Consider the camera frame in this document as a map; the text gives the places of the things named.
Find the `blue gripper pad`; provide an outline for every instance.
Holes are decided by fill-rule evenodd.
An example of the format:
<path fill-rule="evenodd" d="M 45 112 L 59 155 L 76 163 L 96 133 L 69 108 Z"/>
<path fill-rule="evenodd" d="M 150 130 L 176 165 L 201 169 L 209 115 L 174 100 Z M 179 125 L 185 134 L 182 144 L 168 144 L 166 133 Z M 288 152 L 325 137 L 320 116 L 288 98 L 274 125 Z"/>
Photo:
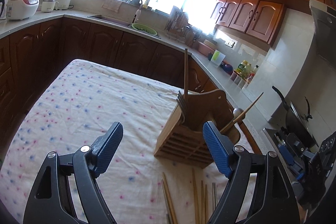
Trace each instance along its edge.
<path fill-rule="evenodd" d="M 105 173 L 109 164 L 123 138 L 123 126 L 119 122 L 114 122 L 105 135 L 99 136 L 91 145 L 94 167 L 92 171 L 97 178 Z"/>
<path fill-rule="evenodd" d="M 219 172 L 224 174 L 227 178 L 230 178 L 232 168 L 229 165 L 229 155 L 233 153 L 233 143 L 227 136 L 220 134 L 213 122 L 204 123 L 203 138 Z"/>

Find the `pot lid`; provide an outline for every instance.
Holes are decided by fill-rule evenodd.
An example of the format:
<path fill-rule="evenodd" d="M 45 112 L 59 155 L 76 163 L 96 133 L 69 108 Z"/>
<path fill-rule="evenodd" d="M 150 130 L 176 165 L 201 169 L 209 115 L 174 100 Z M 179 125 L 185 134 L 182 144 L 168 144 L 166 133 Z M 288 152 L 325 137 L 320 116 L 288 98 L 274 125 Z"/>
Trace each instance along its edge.
<path fill-rule="evenodd" d="M 305 129 L 309 132 L 308 126 L 307 126 L 307 120 L 305 119 L 305 116 L 304 115 L 300 115 L 297 112 L 297 110 L 296 110 L 296 108 L 295 108 L 295 106 L 294 106 L 294 104 L 293 104 L 292 101 L 290 102 L 290 106 L 291 106 L 291 109 L 294 112 L 296 118 L 298 118 L 298 120 L 302 123 L 302 125 L 305 127 Z"/>

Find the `bottle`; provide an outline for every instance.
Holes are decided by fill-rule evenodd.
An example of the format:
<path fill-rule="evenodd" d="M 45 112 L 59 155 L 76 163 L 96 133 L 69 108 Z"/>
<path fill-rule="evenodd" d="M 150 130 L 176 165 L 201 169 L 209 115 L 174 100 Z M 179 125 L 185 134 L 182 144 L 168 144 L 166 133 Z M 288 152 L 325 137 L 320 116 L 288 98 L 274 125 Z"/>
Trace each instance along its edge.
<path fill-rule="evenodd" d="M 237 72 L 238 74 L 241 74 L 241 73 L 244 71 L 246 65 L 247 65 L 247 61 L 244 60 L 243 62 L 241 62 L 241 63 L 238 65 L 238 68 L 236 69 L 236 72 Z"/>
<path fill-rule="evenodd" d="M 249 81 L 251 81 L 253 79 L 253 77 L 255 76 L 255 74 L 257 73 L 257 70 L 258 70 L 259 66 L 256 65 L 253 69 L 253 71 L 250 72 L 250 74 L 248 75 L 247 79 Z"/>
<path fill-rule="evenodd" d="M 241 72 L 241 77 L 242 78 L 247 78 L 247 76 L 250 74 L 250 72 L 251 72 L 251 64 L 247 63 L 243 72 Z"/>
<path fill-rule="evenodd" d="M 143 4 L 143 8 L 147 9 L 148 8 L 148 4 L 151 0 L 146 0 L 145 3 Z"/>

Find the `frying pan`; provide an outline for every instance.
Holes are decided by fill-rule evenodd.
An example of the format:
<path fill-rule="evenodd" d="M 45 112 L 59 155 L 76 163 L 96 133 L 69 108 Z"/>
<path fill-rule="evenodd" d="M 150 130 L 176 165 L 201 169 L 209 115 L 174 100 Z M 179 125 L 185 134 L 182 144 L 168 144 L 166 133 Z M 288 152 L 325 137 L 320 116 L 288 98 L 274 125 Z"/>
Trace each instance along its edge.
<path fill-rule="evenodd" d="M 280 90 L 278 90 L 275 86 L 272 86 L 272 89 L 274 89 L 275 92 L 278 93 L 281 98 L 283 107 L 285 108 L 285 110 L 287 110 L 286 128 L 288 132 L 294 133 L 305 147 L 311 148 L 312 146 L 317 145 L 315 138 L 310 135 L 306 124 L 308 122 L 308 119 L 312 119 L 312 116 L 310 115 L 310 105 L 307 98 L 305 99 L 308 106 L 308 114 L 299 115 L 292 102 L 290 103 L 290 106 L 287 104 L 287 102 L 285 101 L 285 97 L 282 95 Z"/>

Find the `faucet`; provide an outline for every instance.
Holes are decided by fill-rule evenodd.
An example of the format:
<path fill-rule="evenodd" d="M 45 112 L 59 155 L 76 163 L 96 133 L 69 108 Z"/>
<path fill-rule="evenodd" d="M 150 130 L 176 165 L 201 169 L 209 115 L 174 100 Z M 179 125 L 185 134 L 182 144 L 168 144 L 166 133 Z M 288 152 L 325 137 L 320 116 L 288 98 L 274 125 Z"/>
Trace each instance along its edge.
<path fill-rule="evenodd" d="M 142 4 L 143 4 L 143 1 L 140 0 L 140 7 L 139 9 L 135 12 L 135 15 L 134 15 L 134 18 L 133 18 L 133 21 L 132 23 L 137 22 L 139 20 L 139 17 L 140 17 L 140 14 L 141 14 L 141 7 L 142 7 Z"/>

